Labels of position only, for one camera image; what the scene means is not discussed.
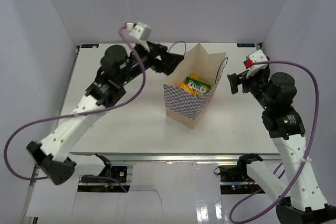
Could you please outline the orange chips bag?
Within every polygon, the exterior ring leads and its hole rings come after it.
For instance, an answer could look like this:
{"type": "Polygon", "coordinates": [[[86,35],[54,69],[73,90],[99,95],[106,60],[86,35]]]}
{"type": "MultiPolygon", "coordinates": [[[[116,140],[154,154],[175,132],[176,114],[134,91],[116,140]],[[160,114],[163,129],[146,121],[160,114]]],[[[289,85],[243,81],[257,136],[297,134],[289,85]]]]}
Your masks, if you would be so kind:
{"type": "MultiPolygon", "coordinates": [[[[201,77],[199,77],[199,76],[197,76],[197,75],[195,75],[195,74],[190,74],[189,76],[187,76],[187,77],[191,77],[191,78],[193,78],[193,79],[196,79],[196,80],[199,80],[199,81],[202,81],[202,82],[205,82],[205,83],[207,83],[207,84],[209,84],[207,81],[205,81],[203,78],[201,78],[201,77]]],[[[179,88],[181,88],[181,89],[183,89],[184,91],[186,91],[186,92],[188,92],[189,94],[192,94],[192,95],[194,95],[195,97],[197,97],[196,95],[195,95],[195,93],[194,93],[194,91],[192,90],[192,89],[190,89],[185,83],[185,80],[183,81],[183,82],[181,82],[180,84],[179,84],[179,88]]]]}

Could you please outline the checkered paper bag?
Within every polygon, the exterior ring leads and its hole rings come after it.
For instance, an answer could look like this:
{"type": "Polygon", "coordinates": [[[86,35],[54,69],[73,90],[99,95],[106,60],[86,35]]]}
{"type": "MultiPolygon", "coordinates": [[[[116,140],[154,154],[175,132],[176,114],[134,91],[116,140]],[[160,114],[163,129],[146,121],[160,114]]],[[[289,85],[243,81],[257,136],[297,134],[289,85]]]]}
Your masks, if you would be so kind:
{"type": "Polygon", "coordinates": [[[184,60],[166,77],[163,85],[166,116],[194,128],[215,94],[227,61],[226,52],[209,54],[201,44],[187,51],[184,60]],[[190,74],[203,78],[212,86],[203,97],[195,97],[178,87],[190,74]]]}

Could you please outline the green Fox's candy bag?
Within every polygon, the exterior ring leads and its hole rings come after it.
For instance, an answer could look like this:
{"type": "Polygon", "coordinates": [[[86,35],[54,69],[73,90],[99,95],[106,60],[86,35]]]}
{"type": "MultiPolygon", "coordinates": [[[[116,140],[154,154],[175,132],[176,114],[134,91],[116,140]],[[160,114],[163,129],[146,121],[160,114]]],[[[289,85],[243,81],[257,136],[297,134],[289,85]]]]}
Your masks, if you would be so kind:
{"type": "Polygon", "coordinates": [[[197,97],[203,97],[207,94],[212,86],[205,82],[193,79],[191,77],[186,77],[184,82],[190,89],[192,89],[197,97]]]}

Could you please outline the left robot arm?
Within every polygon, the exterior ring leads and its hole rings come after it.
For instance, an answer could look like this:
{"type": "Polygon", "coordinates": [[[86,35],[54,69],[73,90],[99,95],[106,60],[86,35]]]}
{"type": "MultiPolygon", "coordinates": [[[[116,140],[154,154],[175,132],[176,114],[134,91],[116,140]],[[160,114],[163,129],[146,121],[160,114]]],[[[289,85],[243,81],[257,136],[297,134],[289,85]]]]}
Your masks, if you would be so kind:
{"type": "Polygon", "coordinates": [[[170,75],[184,60],[170,53],[167,46],[148,42],[132,47],[127,53],[122,45],[108,47],[100,60],[93,83],[86,89],[70,118],[40,142],[30,142],[27,150],[47,177],[61,185],[73,175],[94,176],[104,182],[110,178],[112,164],[100,154],[72,155],[82,136],[113,108],[126,94],[124,86],[147,69],[170,75]]]}

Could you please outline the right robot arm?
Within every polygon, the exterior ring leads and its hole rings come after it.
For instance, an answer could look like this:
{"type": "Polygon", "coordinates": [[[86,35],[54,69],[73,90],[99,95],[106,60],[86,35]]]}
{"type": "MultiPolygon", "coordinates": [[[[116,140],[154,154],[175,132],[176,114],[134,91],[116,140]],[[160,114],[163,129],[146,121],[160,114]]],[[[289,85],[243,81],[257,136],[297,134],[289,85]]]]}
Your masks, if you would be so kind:
{"type": "Polygon", "coordinates": [[[316,130],[319,110],[319,89],[312,72],[302,65],[313,81],[315,105],[310,138],[299,113],[291,105],[297,93],[294,78],[284,72],[269,74],[269,63],[245,61],[246,71],[228,76],[231,92],[251,93],[263,108],[262,122],[277,148],[288,185],[271,172],[256,153],[245,154],[237,162],[238,177],[247,182],[254,180],[272,204],[257,215],[243,220],[257,220],[272,209],[280,223],[327,223],[335,220],[335,206],[324,197],[314,175],[309,152],[316,130]]]}

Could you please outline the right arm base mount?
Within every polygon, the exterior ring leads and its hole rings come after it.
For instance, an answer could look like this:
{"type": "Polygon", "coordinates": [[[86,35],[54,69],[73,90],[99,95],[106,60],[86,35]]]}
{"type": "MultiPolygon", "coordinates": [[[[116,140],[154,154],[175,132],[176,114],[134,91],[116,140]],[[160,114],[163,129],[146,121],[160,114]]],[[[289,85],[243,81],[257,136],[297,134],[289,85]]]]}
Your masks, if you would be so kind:
{"type": "Polygon", "coordinates": [[[244,178],[237,165],[221,165],[214,169],[214,174],[220,180],[222,195],[249,195],[252,193],[264,194],[265,192],[251,178],[244,178]]]}

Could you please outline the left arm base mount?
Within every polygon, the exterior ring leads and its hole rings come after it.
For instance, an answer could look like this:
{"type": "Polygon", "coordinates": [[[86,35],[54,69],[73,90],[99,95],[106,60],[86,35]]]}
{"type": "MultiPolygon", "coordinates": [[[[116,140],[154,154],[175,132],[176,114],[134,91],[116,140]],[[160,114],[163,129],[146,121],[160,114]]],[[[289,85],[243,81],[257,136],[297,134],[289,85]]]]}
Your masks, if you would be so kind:
{"type": "Polygon", "coordinates": [[[127,193],[128,168],[112,166],[99,175],[84,175],[80,177],[78,191],[92,193],[127,193]]]}

